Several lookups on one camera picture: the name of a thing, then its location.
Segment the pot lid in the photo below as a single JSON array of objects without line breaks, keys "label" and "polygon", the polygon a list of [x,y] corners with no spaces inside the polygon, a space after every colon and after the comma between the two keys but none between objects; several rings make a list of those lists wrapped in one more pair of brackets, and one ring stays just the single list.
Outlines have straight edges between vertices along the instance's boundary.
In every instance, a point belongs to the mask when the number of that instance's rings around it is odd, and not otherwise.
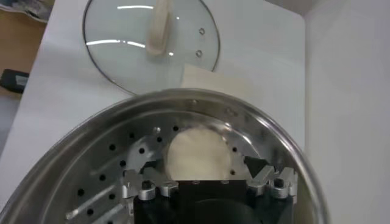
[{"label": "pot lid", "polygon": [[[168,35],[162,53],[154,55],[147,51],[148,41],[151,24],[164,18],[161,12],[155,16],[156,4],[161,2],[169,3]],[[199,0],[91,0],[84,14],[83,36],[98,70],[134,94],[178,88],[184,64],[212,71],[219,56],[216,24]]]}]

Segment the white dough ball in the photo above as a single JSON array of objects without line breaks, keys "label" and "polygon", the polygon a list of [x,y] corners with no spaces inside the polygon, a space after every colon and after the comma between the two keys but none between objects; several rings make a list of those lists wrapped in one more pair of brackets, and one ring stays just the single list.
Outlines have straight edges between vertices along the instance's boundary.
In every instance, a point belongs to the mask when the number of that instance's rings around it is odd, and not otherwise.
[{"label": "white dough ball", "polygon": [[179,133],[165,157],[165,169],[172,180],[229,179],[232,157],[222,136],[205,128]]}]

